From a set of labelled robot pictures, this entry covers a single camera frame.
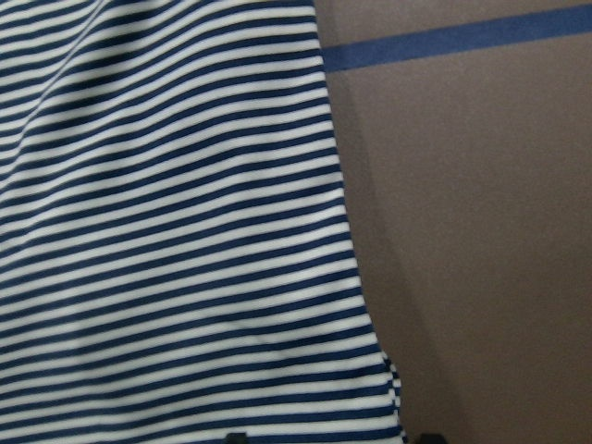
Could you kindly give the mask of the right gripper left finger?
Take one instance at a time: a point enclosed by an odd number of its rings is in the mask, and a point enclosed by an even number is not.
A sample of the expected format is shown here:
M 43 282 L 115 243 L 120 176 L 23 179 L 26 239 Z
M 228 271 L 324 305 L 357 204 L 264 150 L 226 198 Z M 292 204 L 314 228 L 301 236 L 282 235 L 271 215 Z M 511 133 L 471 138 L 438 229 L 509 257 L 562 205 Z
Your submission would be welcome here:
M 226 435 L 226 444 L 248 444 L 248 435 L 244 432 L 231 432 Z

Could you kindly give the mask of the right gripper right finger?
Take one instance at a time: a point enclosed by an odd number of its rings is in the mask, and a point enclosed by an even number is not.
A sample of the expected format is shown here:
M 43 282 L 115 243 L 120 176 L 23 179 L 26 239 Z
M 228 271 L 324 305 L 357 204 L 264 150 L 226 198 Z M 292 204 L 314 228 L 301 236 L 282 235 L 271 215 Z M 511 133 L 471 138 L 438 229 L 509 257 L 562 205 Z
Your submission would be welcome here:
M 445 444 L 445 437 L 439 433 L 422 433 L 416 444 Z

